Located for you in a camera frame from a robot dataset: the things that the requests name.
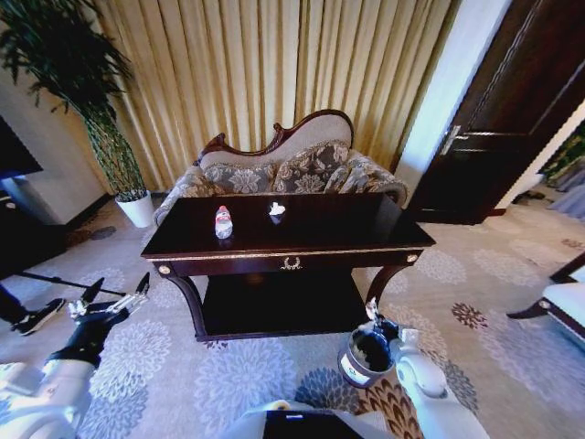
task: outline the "table shelf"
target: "table shelf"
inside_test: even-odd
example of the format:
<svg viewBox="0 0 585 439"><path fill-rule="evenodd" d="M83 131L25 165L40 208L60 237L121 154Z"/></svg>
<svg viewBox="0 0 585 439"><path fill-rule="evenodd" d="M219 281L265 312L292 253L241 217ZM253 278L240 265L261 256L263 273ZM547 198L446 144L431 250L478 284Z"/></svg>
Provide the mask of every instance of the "table shelf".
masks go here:
<svg viewBox="0 0 585 439"><path fill-rule="evenodd" d="M349 332L367 321L351 270L209 276L198 341Z"/></svg>

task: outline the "table drawer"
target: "table drawer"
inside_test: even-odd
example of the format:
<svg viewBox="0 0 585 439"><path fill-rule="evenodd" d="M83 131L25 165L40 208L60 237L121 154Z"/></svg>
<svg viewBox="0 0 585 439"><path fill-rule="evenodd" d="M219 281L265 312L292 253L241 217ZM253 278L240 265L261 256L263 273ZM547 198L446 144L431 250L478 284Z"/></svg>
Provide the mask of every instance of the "table drawer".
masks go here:
<svg viewBox="0 0 585 439"><path fill-rule="evenodd" d="M174 258L154 261L162 276L197 276L298 270L412 265L422 249L361 252L299 252L273 255L230 255L228 257Z"/></svg>

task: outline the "door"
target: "door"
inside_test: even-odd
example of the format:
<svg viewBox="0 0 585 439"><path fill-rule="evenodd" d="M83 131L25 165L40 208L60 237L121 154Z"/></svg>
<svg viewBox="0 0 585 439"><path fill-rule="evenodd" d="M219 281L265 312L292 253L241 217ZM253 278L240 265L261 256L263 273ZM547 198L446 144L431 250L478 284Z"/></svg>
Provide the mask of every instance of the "door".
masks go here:
<svg viewBox="0 0 585 439"><path fill-rule="evenodd" d="M481 222L585 98L585 1L514 0L409 204Z"/></svg>

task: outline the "carpet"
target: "carpet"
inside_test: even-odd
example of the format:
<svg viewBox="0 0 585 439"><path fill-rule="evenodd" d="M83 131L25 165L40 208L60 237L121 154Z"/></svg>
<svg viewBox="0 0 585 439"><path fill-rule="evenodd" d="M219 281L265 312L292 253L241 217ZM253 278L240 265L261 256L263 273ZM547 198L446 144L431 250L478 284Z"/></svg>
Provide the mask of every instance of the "carpet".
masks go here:
<svg viewBox="0 0 585 439"><path fill-rule="evenodd" d="M549 317L521 322L505 313L531 305L548 276L582 252L585 226L531 201L481 225L423 227L438 244L391 280L383 314L422 331L420 348L493 439L584 437L585 354ZM81 438L216 437L249 408L281 398L381 411L398 438L422 437L393 373L366 391L342 380L336 354L347 334L197 343L185 299L139 257L153 233L134 228L110 202L71 234L66 253L29 270L85 284L105 277L118 291L152 273L151 300L107 341ZM376 272L354 270L361 294ZM194 281L205 291L207 278ZM16 276L3 284L29 309L80 296ZM73 328L66 313L31 337L0 322L0 362L40 367ZM6 405L0 396L0 412Z"/></svg>

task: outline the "white wall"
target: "white wall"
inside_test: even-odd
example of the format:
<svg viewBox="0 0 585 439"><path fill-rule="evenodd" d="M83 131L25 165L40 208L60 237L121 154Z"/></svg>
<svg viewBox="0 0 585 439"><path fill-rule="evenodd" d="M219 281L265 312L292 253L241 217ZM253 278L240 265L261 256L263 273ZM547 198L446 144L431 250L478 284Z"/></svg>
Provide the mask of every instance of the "white wall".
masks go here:
<svg viewBox="0 0 585 439"><path fill-rule="evenodd" d="M396 177L409 186L410 197L431 164L510 1L462 0L396 169Z"/></svg>
<svg viewBox="0 0 585 439"><path fill-rule="evenodd" d="M517 195L524 192L527 185L530 186L530 181L534 181L535 175L540 168L553 156L563 145L563 142L571 135L573 131L579 126L579 124L585 120L585 101L581 103L577 110L567 119L567 121L560 127L552 139L550 139L544 149L537 155L537 158L530 164L530 166L524 171L524 174L515 182L515 184L508 190L501 201L495 207L496 209L507 208L512 200Z"/></svg>
<svg viewBox="0 0 585 439"><path fill-rule="evenodd" d="M45 208L40 218L65 224L106 191L81 151L79 121L67 121L73 114L66 118L51 113L47 99L35 107L35 99L27 95L30 82L22 75L15 86L10 74L0 69L0 114L44 169L21 177L18 185L38 197L30 204ZM75 123L76 133L71 130Z"/></svg>

